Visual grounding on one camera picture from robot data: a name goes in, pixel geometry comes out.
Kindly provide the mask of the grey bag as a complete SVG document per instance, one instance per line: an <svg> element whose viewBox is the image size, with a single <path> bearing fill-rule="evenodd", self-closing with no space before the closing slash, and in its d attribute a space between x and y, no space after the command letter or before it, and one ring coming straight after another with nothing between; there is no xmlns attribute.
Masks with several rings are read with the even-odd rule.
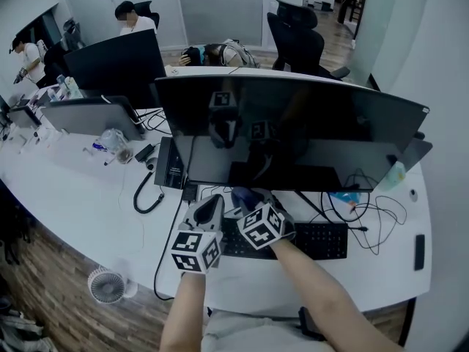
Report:
<svg viewBox="0 0 469 352"><path fill-rule="evenodd" d="M21 312L0 314L0 352L59 352L44 328Z"/></svg>

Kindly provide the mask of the person's left forearm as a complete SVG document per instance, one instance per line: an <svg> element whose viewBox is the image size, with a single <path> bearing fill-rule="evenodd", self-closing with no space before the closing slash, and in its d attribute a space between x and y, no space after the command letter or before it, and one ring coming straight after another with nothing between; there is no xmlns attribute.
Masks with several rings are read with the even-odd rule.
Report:
<svg viewBox="0 0 469 352"><path fill-rule="evenodd" d="M163 327L159 352L200 352L206 276L186 273Z"/></svg>

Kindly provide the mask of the small black charger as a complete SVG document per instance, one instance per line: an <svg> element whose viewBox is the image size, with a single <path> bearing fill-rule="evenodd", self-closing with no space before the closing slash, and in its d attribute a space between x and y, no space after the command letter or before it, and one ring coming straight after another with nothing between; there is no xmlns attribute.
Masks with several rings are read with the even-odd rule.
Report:
<svg viewBox="0 0 469 352"><path fill-rule="evenodd" d="M148 144L146 147L141 149L138 153L135 154L135 160L139 163L145 162L146 159L155 151L155 145Z"/></svg>

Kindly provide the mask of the black desktop box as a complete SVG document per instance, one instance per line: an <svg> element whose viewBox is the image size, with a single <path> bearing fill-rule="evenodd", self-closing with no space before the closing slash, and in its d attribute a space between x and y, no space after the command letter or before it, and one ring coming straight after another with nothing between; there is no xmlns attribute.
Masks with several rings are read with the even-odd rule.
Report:
<svg viewBox="0 0 469 352"><path fill-rule="evenodd" d="M185 166L173 138L163 137L160 141L155 169L154 184L161 187L182 189Z"/></svg>

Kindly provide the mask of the grey desk divider panel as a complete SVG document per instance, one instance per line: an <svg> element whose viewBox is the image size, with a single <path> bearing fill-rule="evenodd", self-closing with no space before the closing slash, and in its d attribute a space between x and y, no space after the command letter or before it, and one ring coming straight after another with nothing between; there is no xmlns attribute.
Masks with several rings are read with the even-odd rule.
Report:
<svg viewBox="0 0 469 352"><path fill-rule="evenodd" d="M28 106L10 109L7 116L19 128L37 129L41 125L40 120Z"/></svg>
<svg viewBox="0 0 469 352"><path fill-rule="evenodd" d="M410 170L418 164L432 148L432 143L423 139L413 138L400 156L399 162L403 164L406 172L410 172Z"/></svg>

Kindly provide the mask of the black smartphone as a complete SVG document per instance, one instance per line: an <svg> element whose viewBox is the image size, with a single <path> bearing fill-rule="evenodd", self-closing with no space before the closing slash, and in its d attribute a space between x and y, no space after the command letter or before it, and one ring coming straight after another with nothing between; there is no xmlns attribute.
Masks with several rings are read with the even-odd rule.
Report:
<svg viewBox="0 0 469 352"><path fill-rule="evenodd" d="M417 235L415 238L414 271L420 271L424 268L425 246L425 235Z"/></svg>

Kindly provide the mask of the pale green bottle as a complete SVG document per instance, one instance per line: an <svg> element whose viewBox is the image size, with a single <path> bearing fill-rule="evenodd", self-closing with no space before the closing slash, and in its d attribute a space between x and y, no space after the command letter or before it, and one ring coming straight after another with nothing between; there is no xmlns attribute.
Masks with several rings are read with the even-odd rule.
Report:
<svg viewBox="0 0 469 352"><path fill-rule="evenodd" d="M385 175L385 177L380 181L378 184L378 188L381 191L390 191L391 189L395 188L401 182L405 180L406 177L406 169L405 165L397 161Z"/></svg>

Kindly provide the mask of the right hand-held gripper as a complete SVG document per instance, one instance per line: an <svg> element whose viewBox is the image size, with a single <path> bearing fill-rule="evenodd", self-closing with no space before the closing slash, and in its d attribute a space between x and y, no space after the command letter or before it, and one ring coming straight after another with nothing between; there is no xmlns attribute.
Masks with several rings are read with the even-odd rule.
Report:
<svg viewBox="0 0 469 352"><path fill-rule="evenodd" d="M257 251L281 239L293 239L296 235L292 217L281 209L281 203L271 191L262 189L265 203L243 217L242 208L228 210L225 219L237 221L240 234Z"/></svg>

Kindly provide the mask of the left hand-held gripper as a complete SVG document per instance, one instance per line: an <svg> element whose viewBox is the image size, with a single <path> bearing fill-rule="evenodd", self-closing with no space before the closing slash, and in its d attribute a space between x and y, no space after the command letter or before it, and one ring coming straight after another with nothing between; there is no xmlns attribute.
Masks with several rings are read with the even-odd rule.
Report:
<svg viewBox="0 0 469 352"><path fill-rule="evenodd" d="M219 229L224 211L225 202L220 194L205 197L189 207L170 250L179 271L207 274L218 267L223 237Z"/></svg>

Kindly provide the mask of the black monitor with white sticker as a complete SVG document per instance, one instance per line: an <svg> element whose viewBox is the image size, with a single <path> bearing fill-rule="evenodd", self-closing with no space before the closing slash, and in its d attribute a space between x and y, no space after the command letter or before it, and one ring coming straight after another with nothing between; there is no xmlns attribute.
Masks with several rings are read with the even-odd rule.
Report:
<svg viewBox="0 0 469 352"><path fill-rule="evenodd" d="M323 80L181 76L155 87L189 179L232 188L369 193L429 113Z"/></svg>

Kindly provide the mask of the blue packet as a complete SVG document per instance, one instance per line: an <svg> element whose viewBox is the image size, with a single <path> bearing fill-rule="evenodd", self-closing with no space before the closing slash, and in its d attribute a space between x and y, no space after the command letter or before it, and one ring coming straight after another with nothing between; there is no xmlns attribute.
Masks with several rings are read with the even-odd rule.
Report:
<svg viewBox="0 0 469 352"><path fill-rule="evenodd" d="M328 194L330 197L337 199L338 201L344 202L349 205L351 212L355 209L357 204L360 203L361 194L356 192L333 192Z"/></svg>

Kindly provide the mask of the black keyboard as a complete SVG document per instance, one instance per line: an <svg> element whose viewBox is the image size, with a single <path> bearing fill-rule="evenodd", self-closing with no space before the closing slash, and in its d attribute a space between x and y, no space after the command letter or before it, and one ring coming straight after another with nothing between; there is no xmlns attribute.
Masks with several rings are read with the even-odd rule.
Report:
<svg viewBox="0 0 469 352"><path fill-rule="evenodd" d="M296 223L292 243L313 260L341 260L347 258L348 226L346 224ZM240 234L234 219L224 219L223 255L256 260L275 260L270 247L256 250Z"/></svg>

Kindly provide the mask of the dark grey-blue cloth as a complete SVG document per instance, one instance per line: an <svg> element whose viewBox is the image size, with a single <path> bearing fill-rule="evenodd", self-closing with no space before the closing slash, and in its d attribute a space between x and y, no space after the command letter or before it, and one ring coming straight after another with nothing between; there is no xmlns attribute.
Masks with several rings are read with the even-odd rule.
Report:
<svg viewBox="0 0 469 352"><path fill-rule="evenodd" d="M234 187L231 192L232 204L235 209L241 209L243 216L254 212L258 205L264 205L269 198L270 192L262 188Z"/></svg>

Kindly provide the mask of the small white desk fan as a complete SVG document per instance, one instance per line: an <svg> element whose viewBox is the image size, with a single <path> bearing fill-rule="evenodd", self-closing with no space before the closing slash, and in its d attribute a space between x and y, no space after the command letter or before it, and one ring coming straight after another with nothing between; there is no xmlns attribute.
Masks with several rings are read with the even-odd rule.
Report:
<svg viewBox="0 0 469 352"><path fill-rule="evenodd" d="M104 267L90 273L87 285L93 299L101 304L114 304L123 298L132 298L139 289L136 282Z"/></svg>

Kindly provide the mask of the black bag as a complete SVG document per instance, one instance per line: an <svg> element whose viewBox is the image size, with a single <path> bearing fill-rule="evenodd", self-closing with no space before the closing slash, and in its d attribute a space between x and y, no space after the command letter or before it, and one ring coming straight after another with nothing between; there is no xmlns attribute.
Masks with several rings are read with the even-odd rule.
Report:
<svg viewBox="0 0 469 352"><path fill-rule="evenodd" d="M8 265L20 264L14 251L19 240L31 243L29 214L13 196L0 190L0 247L4 248L4 259Z"/></svg>

